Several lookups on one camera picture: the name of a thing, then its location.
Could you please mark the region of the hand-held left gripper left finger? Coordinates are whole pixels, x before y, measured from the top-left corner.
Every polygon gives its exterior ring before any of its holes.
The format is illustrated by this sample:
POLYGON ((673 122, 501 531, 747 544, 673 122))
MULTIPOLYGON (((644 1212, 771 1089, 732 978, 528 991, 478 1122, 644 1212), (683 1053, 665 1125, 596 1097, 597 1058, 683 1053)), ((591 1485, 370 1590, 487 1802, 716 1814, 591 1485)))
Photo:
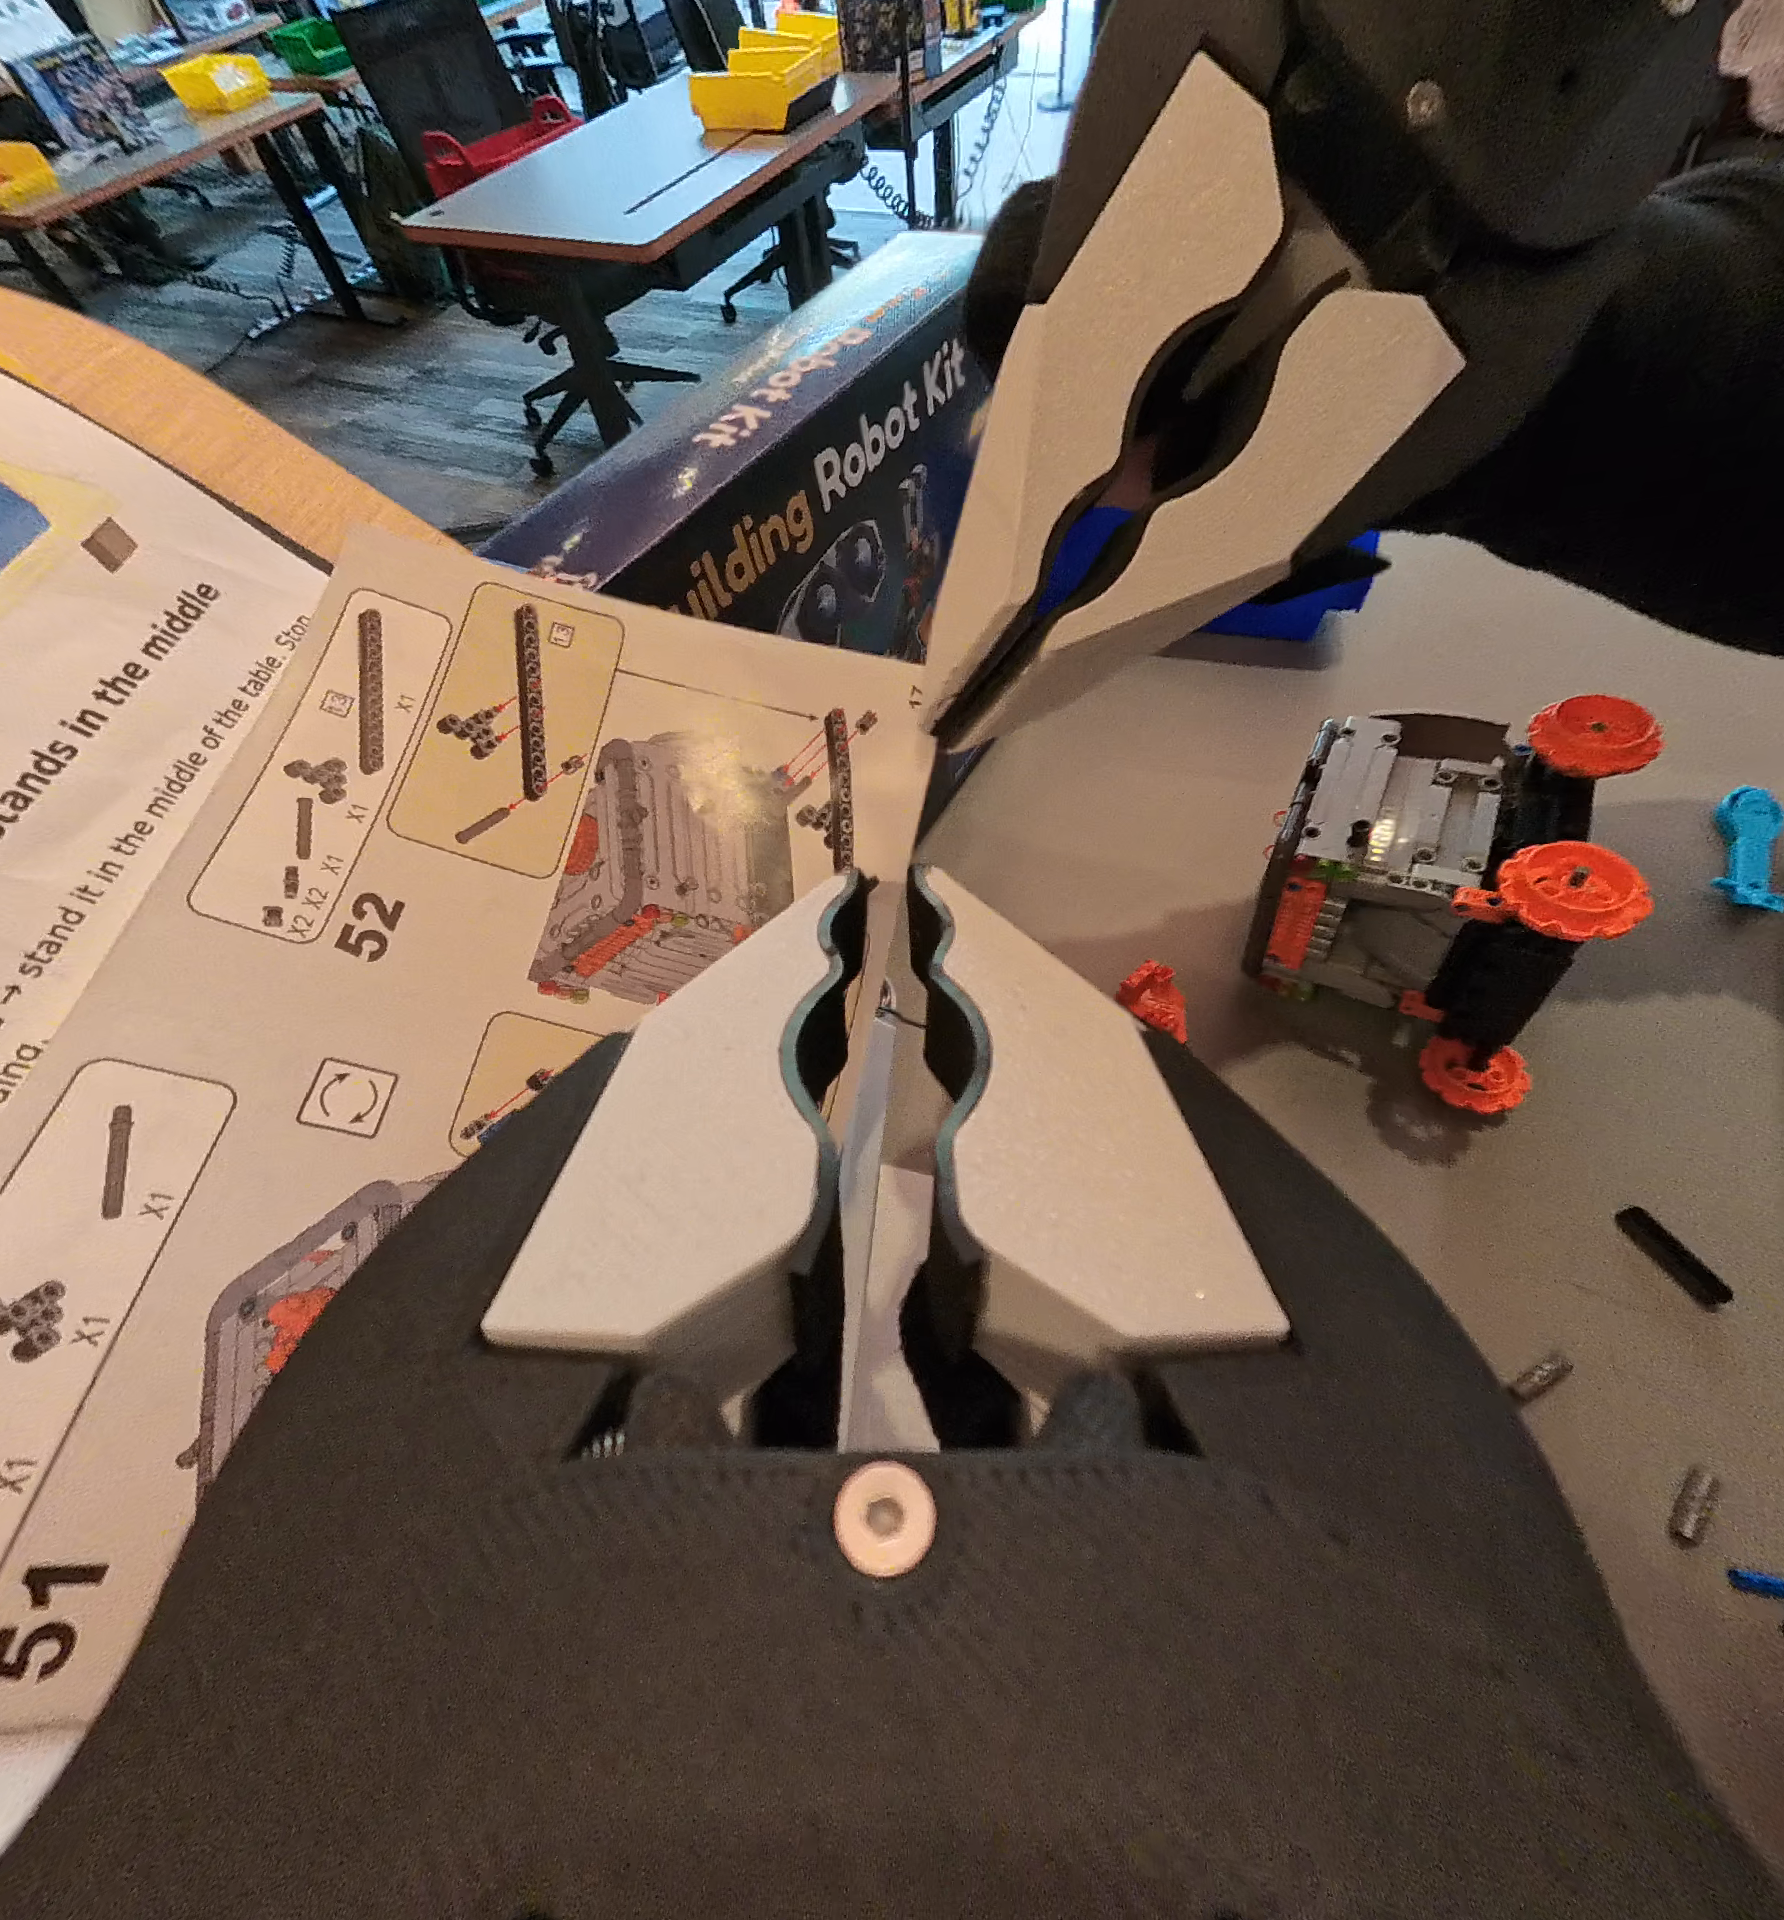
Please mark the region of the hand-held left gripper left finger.
POLYGON ((492 1347, 704 1387, 782 1367, 839 1219, 824 1097, 870 899, 829 878, 639 1019, 480 1320, 492 1347))

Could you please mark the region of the building kit robot model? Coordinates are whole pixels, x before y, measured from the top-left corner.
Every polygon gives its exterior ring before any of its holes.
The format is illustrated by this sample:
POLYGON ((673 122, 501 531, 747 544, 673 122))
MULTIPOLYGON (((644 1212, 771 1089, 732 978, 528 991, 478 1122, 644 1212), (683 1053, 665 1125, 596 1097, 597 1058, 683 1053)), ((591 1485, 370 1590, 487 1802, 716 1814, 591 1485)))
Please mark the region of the building kit robot model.
POLYGON ((1663 749, 1648 708, 1605 692, 1541 708, 1520 739, 1446 711, 1328 720, 1265 856, 1241 973, 1391 1013, 1438 1102, 1516 1110, 1522 1029, 1586 948, 1655 911, 1648 879, 1598 841, 1595 799, 1663 749))

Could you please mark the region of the blue storage bin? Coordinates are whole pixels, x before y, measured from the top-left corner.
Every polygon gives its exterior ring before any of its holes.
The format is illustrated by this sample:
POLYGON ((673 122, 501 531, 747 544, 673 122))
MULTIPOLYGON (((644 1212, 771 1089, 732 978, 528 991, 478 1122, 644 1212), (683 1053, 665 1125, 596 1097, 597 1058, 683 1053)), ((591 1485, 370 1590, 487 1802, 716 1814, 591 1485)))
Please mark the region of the blue storage bin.
MULTIPOLYGON (((1115 531, 1130 520, 1128 509, 1103 503, 1077 517, 1048 562, 1038 611, 1048 613, 1075 598, 1115 531)), ((1244 601, 1197 632, 1307 644, 1318 638, 1328 616, 1361 611, 1386 566, 1382 532, 1365 532, 1338 555, 1315 563, 1280 588, 1270 588, 1264 596, 1244 601)))

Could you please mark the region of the person's right forearm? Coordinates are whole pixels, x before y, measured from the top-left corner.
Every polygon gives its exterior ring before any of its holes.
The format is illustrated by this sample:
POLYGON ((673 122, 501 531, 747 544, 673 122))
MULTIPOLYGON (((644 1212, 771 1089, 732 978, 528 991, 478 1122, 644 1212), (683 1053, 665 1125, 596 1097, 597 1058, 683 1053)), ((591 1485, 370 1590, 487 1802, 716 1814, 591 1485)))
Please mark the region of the person's right forearm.
POLYGON ((1784 660, 1784 148, 1663 186, 1545 401, 1387 527, 1784 660))

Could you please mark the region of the black office chair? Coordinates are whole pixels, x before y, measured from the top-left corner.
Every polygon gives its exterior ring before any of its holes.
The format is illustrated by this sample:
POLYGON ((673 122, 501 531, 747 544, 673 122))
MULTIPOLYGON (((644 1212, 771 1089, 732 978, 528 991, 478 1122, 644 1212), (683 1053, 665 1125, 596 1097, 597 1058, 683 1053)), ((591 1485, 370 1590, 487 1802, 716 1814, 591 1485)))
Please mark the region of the black office chair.
POLYGON ((527 122, 527 97, 473 2, 373 2, 330 18, 406 157, 426 131, 473 143, 527 122))

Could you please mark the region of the open instruction booklet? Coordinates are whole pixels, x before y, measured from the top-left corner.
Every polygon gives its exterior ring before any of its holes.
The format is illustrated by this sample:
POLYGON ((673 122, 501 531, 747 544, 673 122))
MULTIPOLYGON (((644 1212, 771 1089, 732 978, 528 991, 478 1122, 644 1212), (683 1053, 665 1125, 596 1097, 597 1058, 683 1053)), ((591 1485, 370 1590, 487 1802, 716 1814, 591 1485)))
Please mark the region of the open instruction booklet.
POLYGON ((888 878, 918 670, 354 531, 137 753, 157 876, 0 1047, 0 1745, 67 1751, 335 1298, 551 1081, 888 878))

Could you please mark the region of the blue plastic pin tool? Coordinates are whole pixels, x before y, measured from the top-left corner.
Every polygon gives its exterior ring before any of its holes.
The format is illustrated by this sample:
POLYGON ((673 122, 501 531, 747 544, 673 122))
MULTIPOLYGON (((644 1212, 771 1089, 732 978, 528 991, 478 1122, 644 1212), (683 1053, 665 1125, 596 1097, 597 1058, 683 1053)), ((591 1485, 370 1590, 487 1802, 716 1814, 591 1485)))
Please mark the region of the blue plastic pin tool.
POLYGON ((1711 889, 1730 908, 1784 914, 1775 887, 1775 851, 1784 836, 1784 803, 1765 788, 1739 786, 1713 808, 1723 870, 1711 889))

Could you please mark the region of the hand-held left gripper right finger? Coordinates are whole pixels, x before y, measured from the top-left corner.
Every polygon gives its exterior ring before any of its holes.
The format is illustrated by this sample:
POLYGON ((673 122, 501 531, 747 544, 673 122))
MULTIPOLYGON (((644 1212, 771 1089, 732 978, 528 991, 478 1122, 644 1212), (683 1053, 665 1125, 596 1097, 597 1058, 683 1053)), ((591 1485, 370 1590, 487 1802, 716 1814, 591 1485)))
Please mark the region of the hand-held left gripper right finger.
POLYGON ((948 871, 909 873, 906 932, 948 1099, 918 1274, 940 1353, 1048 1403, 1078 1373, 1286 1344, 1160 1035, 948 871))

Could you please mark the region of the yellow storage bins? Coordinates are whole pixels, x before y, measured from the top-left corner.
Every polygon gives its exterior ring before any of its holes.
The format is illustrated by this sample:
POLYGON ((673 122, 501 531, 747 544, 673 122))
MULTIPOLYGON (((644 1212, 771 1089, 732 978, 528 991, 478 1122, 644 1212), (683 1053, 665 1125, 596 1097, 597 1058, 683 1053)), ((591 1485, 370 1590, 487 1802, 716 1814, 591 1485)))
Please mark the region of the yellow storage bins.
POLYGON ((709 134, 796 131, 833 106, 841 53, 833 12, 779 12, 742 27, 721 67, 691 72, 688 105, 709 134))

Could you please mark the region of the long background desk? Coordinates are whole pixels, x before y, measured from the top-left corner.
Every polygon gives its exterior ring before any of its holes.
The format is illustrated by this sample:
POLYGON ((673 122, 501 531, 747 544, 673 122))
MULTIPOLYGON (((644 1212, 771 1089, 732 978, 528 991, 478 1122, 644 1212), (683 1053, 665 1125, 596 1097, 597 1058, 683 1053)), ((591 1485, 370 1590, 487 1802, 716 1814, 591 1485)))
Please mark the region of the long background desk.
POLYGON ((868 120, 899 100, 889 75, 841 75, 831 105, 793 131, 709 131, 669 79, 576 131, 401 221, 406 242, 627 270, 685 290, 771 230, 803 303, 831 282, 819 208, 865 154, 868 120))

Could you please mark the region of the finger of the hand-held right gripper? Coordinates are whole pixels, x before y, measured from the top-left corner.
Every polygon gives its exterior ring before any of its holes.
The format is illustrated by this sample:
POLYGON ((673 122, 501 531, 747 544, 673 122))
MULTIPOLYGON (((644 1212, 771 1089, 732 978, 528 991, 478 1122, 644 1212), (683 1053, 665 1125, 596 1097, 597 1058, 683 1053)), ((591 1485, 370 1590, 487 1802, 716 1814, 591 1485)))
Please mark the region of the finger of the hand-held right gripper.
MULTIPOLYGON (((1029 397, 1058 422, 1077 422, 1088 403, 1114 403, 1115 450, 1078 460, 1058 543, 1088 508, 1122 508, 1132 514, 1127 524, 1139 524, 1156 502, 1229 467, 1259 422, 1298 318, 1328 292, 1365 287, 1293 286, 1293 252, 1274 252, 1289 204, 1268 114, 1205 51, 1162 86, 1117 175, 1080 160, 1071 122, 1055 200, 1075 206, 1077 192, 1097 182, 1108 186, 1103 201, 1048 292, 1026 299, 993 391, 994 398, 1003 380, 1023 382, 1015 338, 1026 314, 1044 308, 1048 357, 1029 397)), ((1125 527, 1071 601, 1094 596, 1117 569, 1132 544, 1125 527)), ((925 695, 925 720, 937 721, 937 606, 925 695)))
POLYGON ((1029 397, 1048 338, 1048 313, 1027 313, 1015 338, 1023 382, 994 392, 937 598, 937 743, 948 749, 1050 716, 1282 582, 1293 552, 1463 367, 1424 299, 1328 292, 1291 330, 1232 464, 1127 524, 1132 544, 1117 569, 1094 596, 1039 618, 1077 464, 1115 450, 1111 401, 1058 422, 1029 397))

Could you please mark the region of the blue robot kit box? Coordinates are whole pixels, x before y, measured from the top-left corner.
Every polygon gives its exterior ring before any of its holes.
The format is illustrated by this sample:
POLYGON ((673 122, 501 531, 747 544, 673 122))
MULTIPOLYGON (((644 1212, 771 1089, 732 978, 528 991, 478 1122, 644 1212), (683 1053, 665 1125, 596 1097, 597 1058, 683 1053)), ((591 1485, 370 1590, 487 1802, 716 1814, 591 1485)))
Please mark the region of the blue robot kit box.
POLYGON ((683 616, 926 656, 991 398, 978 241, 906 232, 478 547, 683 616))

